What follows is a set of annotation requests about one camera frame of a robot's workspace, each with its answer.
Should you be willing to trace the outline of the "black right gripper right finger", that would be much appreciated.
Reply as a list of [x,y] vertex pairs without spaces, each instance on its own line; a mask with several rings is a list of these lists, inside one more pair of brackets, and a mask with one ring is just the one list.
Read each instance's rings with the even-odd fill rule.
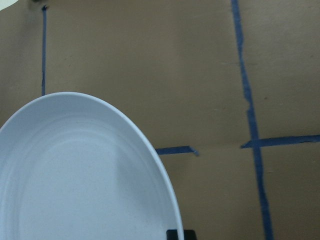
[[196,232],[193,229],[184,229],[184,240],[196,240]]

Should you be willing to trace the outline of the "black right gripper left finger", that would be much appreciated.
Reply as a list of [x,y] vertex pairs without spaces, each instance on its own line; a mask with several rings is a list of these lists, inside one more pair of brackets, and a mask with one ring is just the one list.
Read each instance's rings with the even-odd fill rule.
[[167,240],[178,240],[178,231],[176,229],[168,229],[166,231]]

